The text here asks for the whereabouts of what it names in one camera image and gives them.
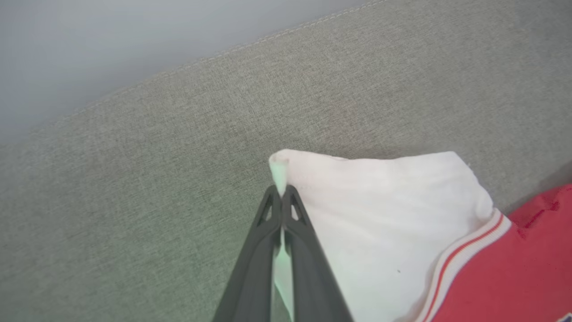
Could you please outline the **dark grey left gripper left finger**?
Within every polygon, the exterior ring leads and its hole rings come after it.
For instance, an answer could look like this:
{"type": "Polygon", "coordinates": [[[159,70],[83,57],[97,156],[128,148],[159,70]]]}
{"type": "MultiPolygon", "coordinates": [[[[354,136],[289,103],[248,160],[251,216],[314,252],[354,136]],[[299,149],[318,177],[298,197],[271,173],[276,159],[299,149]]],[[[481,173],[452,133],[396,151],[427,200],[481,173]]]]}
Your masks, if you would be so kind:
{"type": "Polygon", "coordinates": [[[273,304],[273,263],[281,245],[282,200],[269,186],[256,212],[214,322],[269,322],[273,304]]]}

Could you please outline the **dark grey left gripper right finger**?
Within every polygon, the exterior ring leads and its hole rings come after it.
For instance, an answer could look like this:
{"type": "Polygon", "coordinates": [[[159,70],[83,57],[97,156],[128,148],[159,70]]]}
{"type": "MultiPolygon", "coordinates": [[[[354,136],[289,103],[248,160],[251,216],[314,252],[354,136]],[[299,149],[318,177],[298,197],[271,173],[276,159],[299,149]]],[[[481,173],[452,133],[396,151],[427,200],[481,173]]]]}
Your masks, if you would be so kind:
{"type": "Polygon", "coordinates": [[[295,322],[351,322],[334,273],[327,261],[298,190],[286,186],[283,229],[291,258],[295,322]]]}

